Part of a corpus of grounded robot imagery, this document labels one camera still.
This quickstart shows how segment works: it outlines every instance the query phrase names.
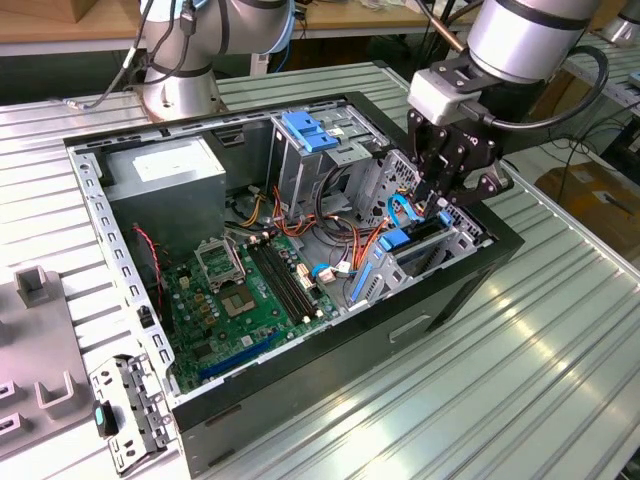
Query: blue clip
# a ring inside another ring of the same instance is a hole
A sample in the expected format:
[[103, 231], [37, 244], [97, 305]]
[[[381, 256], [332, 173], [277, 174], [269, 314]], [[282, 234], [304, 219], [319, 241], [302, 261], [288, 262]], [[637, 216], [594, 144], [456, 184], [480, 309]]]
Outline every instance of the blue clip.
[[453, 217], [449, 212], [445, 212], [441, 210], [438, 212], [438, 217], [440, 217], [440, 221], [444, 224], [445, 227], [450, 227], [453, 225]]
[[338, 139], [325, 132], [320, 122], [307, 112], [283, 113], [282, 121], [307, 152], [320, 152], [339, 144]]
[[418, 215], [414, 210], [409, 200], [400, 195], [399, 193], [394, 193], [387, 199], [387, 211], [389, 212], [389, 217], [391, 217], [391, 221], [395, 224], [396, 227], [400, 226], [400, 220], [398, 219], [395, 211], [393, 210], [393, 201], [396, 201], [400, 204], [400, 206], [404, 209], [405, 213], [409, 217], [409, 220], [413, 222], [424, 222], [424, 218]]
[[378, 243], [386, 252], [401, 247], [410, 241], [408, 235], [402, 230], [391, 230], [380, 237]]

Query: desk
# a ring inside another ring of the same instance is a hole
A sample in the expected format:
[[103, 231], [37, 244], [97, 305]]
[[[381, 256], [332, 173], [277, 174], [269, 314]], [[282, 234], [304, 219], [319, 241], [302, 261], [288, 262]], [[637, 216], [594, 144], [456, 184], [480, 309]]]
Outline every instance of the desk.
[[[0, 56], [128, 50], [140, 18], [135, 0], [98, 0], [77, 24], [1, 13]], [[474, 15], [472, 12], [462, 17], [454, 29], [468, 27]], [[422, 14], [405, 7], [373, 11], [357, 0], [345, 4], [316, 2], [307, 11], [305, 38], [422, 33], [427, 23]], [[302, 35], [297, 22], [293, 38]], [[267, 63], [268, 56], [253, 55], [252, 73], [266, 73]]]
[[[370, 63], [220, 82], [231, 110], [360, 90], [405, 129], [407, 88]], [[61, 139], [147, 121], [126, 93], [86, 113], [0, 107], [0, 279], [61, 274], [88, 370], [139, 350]], [[640, 444], [640, 276], [510, 172], [487, 204], [525, 244], [454, 319], [199, 480], [614, 478]], [[43, 477], [117, 480], [92, 420], [0, 462]], [[188, 475], [170, 445], [134, 478]]]

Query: metal case frame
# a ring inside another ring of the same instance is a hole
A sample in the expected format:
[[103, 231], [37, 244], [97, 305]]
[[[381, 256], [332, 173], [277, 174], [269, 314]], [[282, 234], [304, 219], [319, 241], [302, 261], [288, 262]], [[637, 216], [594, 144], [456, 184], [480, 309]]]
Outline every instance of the metal case frame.
[[[196, 134], [209, 128], [207, 123], [220, 118], [233, 124], [243, 115], [257, 115], [256, 112], [268, 115], [269, 108], [295, 108], [296, 105], [313, 106], [336, 101], [353, 105], [396, 147], [410, 155], [412, 149], [409, 148], [407, 134], [361, 93], [332, 95], [65, 140], [94, 228], [99, 226], [96, 233], [103, 251], [106, 248], [113, 252], [112, 258], [106, 259], [107, 263], [114, 269], [116, 284], [129, 293], [125, 308], [131, 315], [149, 305], [148, 297], [135, 267], [123, 255], [126, 246], [117, 225], [109, 223], [109, 218], [112, 218], [108, 215], [110, 207], [101, 197], [95, 168], [83, 163], [83, 159], [90, 161], [91, 156], [86, 154], [101, 149], [131, 148], [144, 141], [162, 140], [173, 133]], [[491, 235], [494, 240], [491, 245], [446, 269], [437, 270], [383, 302], [354, 311], [347, 321], [297, 343], [295, 348], [270, 357], [268, 361], [255, 363], [240, 374], [220, 379], [215, 388], [173, 402], [170, 407], [191, 475], [196, 476], [223, 461], [258, 436], [428, 335], [455, 315], [484, 280], [504, 265], [523, 244], [523, 240], [485, 205], [476, 204], [465, 210]], [[168, 341], [155, 313], [151, 313], [153, 323], [142, 328], [140, 322], [132, 322], [132, 333], [147, 349], [155, 368], [162, 366], [166, 369], [173, 361], [173, 354], [166, 347]], [[165, 378], [161, 380], [163, 387], [169, 390], [168, 381]]]

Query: red wire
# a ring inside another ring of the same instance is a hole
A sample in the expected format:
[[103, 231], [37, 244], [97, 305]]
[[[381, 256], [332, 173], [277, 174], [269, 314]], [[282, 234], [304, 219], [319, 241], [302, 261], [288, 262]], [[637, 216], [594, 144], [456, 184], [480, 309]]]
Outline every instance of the red wire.
[[160, 284], [160, 262], [158, 262], [156, 247], [154, 246], [151, 237], [149, 237], [149, 235], [147, 235], [140, 227], [133, 227], [133, 230], [142, 235], [142, 238], [144, 238], [144, 240], [147, 242], [149, 249], [151, 249], [151, 256], [153, 257], [153, 263], [156, 268], [156, 282], [158, 283], [158, 308], [160, 308], [160, 306], [162, 306], [162, 286]]

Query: ram slot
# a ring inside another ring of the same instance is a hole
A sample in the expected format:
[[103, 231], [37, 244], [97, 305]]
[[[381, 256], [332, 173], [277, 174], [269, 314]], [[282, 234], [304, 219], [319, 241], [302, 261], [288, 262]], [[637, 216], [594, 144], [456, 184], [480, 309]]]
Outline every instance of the ram slot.
[[249, 255], [295, 325], [313, 315], [313, 305], [271, 246], [249, 247]]

